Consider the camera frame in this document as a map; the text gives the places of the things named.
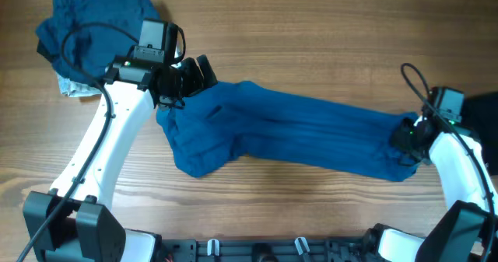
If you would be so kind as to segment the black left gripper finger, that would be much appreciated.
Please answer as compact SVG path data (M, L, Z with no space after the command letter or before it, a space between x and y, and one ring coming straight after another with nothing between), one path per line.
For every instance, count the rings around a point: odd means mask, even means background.
M193 58L186 58L181 62L182 94L195 95L200 93L204 87L204 79Z
M196 60L203 76L203 86L205 88L211 88L215 86L218 83L218 80L207 56L205 54L200 55L196 58Z

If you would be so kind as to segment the blue polo shirt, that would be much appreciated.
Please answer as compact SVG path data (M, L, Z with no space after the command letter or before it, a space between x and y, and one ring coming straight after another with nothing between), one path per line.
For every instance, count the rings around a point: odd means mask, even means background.
M368 177L403 181L416 162L389 139L414 113L386 114L264 89L253 82L219 82L160 110L156 121L176 167L206 176L243 155L303 163Z

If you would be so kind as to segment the black garment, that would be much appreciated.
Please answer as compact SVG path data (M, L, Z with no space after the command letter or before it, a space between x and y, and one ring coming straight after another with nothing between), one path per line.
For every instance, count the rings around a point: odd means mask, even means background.
M471 96L462 109L463 124L477 132L491 176L497 175L497 111L497 92Z

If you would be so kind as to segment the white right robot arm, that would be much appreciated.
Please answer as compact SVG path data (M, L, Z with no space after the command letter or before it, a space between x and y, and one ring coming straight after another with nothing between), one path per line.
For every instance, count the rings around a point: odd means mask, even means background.
M497 192L474 131L446 130L435 117L404 119L391 136L409 157L435 165L447 213L426 238L381 226L374 252L386 261L492 261L497 248Z

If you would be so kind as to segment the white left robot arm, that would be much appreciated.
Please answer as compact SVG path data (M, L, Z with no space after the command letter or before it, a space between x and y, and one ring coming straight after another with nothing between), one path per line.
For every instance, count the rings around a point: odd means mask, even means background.
M23 216L39 261L158 261L160 235L126 229L111 212L117 178L136 135L157 106L217 82L208 58L171 64L116 57L103 77L103 96L71 162L47 193L32 191Z

